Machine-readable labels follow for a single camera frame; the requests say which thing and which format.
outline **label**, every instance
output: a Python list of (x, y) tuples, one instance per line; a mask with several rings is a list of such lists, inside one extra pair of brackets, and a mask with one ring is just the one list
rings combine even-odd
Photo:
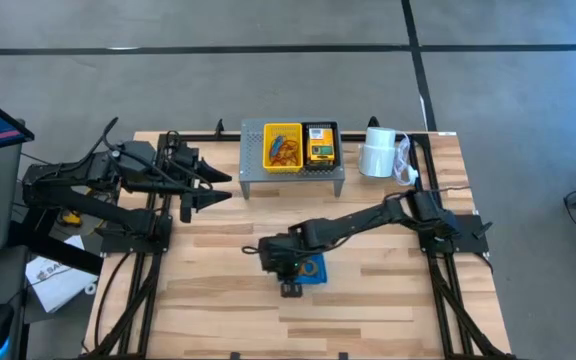
[(308, 135), (313, 140), (322, 140), (324, 138), (324, 129), (308, 129)]

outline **perforated metal shelf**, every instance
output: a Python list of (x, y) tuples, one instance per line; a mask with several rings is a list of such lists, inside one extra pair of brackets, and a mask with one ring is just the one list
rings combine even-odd
[[(331, 122), (323, 118), (291, 118), (291, 119), (245, 119), (241, 123), (241, 143), (239, 156), (239, 183), (244, 198), (250, 196), (250, 183), (255, 182), (287, 182), (287, 181), (332, 181), (336, 197), (341, 194), (346, 175), (344, 172), (343, 151), (339, 151), (339, 163), (331, 171), (311, 171), (302, 169), (298, 173), (270, 174), (262, 165), (264, 124), (266, 123), (302, 123)], [(341, 132), (337, 132), (337, 144), (341, 144)]]

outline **desk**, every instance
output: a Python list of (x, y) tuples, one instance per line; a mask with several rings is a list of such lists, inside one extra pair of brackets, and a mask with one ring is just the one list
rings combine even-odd
[[(154, 144), (158, 133), (135, 139)], [(439, 186), (468, 184), (459, 141), (454, 135), (429, 135)], [(428, 265), (417, 235), (398, 225), (356, 235), (325, 255), (328, 284), (306, 286), (304, 297), (283, 299), (274, 276), (264, 273), (256, 256), (241, 253), (262, 236), (285, 232), (313, 217), (336, 218), (372, 206), (387, 193), (402, 191), (390, 179), (367, 178), (357, 170), (358, 145), (344, 143), (346, 185), (340, 198), (328, 183), (256, 184), (244, 200), (237, 173), (238, 142), (191, 142), (200, 156), (233, 181), (215, 188), (233, 198), (193, 215), (182, 224), (173, 199), (175, 222), (164, 255), (148, 347), (149, 358), (441, 358)], [(428, 185), (425, 166), (422, 179)], [(442, 193), (444, 207), (474, 210), (470, 190)], [(120, 205), (143, 207), (146, 195), (123, 193)], [(86, 335), (92, 347), (95, 316), (103, 289), (121, 255), (105, 259)], [(135, 255), (126, 261), (108, 293), (101, 337), (126, 304)], [(456, 255), (464, 303), (498, 348), (510, 351), (490, 269), (474, 255)], [(449, 310), (456, 352), (461, 346)], [(129, 351), (137, 348), (140, 314), (133, 323)]]

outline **yellow basket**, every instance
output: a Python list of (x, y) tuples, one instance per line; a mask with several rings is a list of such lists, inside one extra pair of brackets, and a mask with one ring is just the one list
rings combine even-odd
[(301, 124), (265, 124), (263, 151), (264, 169), (269, 173), (299, 172), (304, 166)]

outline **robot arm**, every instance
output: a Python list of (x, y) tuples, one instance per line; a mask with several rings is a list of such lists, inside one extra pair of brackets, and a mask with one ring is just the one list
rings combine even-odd
[[(129, 235), (150, 236), (158, 216), (155, 210), (128, 210), (86, 196), (72, 189), (86, 186), (98, 192), (129, 192), (179, 195), (181, 220), (190, 222), (191, 211), (203, 209), (231, 197), (228, 192), (212, 189), (212, 183), (227, 182), (231, 177), (213, 169), (199, 150), (190, 148), (169, 133), (168, 143), (158, 161), (157, 151), (146, 141), (128, 141), (112, 145), (106, 140), (117, 119), (113, 119), (90, 152), (76, 163), (31, 165), (23, 179), (23, 198), (28, 206), (66, 208), (121, 225)], [(104, 142), (106, 151), (94, 152)]]
[[(341, 246), (352, 235), (386, 224), (401, 224), (415, 231), (431, 231), (437, 238), (459, 234), (455, 215), (439, 208), (433, 193), (408, 191), (387, 196), (373, 207), (335, 220), (310, 219), (288, 228), (288, 233), (259, 239), (256, 249), (244, 248), (247, 254), (258, 253), (261, 267), (277, 274), (282, 296), (300, 297), (301, 286), (295, 283), (302, 263), (314, 254)], [(401, 200), (406, 199), (411, 215), (404, 212)]]

